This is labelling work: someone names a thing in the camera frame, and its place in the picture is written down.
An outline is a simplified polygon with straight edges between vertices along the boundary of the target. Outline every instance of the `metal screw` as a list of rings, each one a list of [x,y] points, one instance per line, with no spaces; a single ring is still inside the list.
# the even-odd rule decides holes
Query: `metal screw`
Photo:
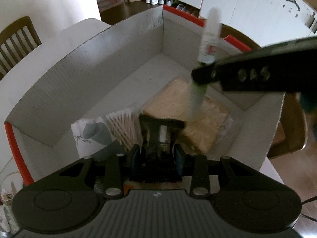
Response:
[[[197,187],[197,188],[193,189],[193,193],[195,195],[198,195],[198,196],[203,196],[203,195],[206,195],[208,193],[208,190],[204,187]]]
[[[108,188],[108,189],[106,190],[106,194],[109,195],[109,196],[117,196],[117,195],[119,195],[120,193],[121,193],[121,190],[118,189],[118,188],[114,188],[114,187]]]

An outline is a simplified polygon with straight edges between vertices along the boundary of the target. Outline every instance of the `white wall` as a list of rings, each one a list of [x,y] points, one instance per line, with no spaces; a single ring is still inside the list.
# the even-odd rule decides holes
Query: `white wall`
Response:
[[[210,8],[221,10],[221,23],[247,35],[260,46],[307,37],[305,23],[313,8],[302,0],[300,7],[287,0],[203,0],[200,15],[208,17]]]
[[[11,159],[7,162],[5,167],[0,171],[0,185],[4,181],[4,179],[13,172],[18,172],[18,167],[16,166],[16,163],[14,161],[14,158],[11,157]]]
[[[84,19],[101,20],[97,0],[0,0],[0,4],[0,32],[29,16],[42,43]]]

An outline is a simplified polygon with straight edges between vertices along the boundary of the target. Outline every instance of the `chair back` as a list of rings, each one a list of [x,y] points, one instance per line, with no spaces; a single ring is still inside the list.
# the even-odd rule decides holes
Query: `chair back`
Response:
[[[25,16],[0,33],[0,80],[41,41],[30,17]]]

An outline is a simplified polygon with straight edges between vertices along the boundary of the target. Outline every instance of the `wooden floor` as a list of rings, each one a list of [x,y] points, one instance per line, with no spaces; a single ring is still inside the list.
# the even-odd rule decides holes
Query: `wooden floor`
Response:
[[[159,5],[151,5],[146,3],[145,1],[126,2],[101,12],[100,16],[103,22],[114,25],[139,12],[157,6]]]
[[[296,191],[302,201],[317,196],[317,142],[313,137],[311,116],[306,115],[306,118],[308,123],[306,147],[301,151],[271,159],[285,185]],[[317,218],[317,202],[304,205],[302,213]],[[304,238],[317,237],[317,223],[303,217],[299,218],[294,229]]]

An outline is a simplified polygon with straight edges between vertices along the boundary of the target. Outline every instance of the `corrugated cardboard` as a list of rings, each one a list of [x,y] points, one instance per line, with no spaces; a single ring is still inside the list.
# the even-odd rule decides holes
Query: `corrugated cardboard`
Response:
[[[34,69],[40,76],[33,85],[15,94],[14,101],[2,99],[12,105],[6,108],[7,121],[15,127],[34,180],[78,159],[70,130],[74,121],[140,108],[173,78],[190,80],[199,29],[192,31],[193,26],[179,24],[185,19],[178,20],[163,18],[162,7],[136,14],[90,36],[50,68]],[[259,170],[273,140],[283,94],[228,96],[208,87],[207,95],[233,120],[227,137],[213,144],[209,158],[231,155]]]

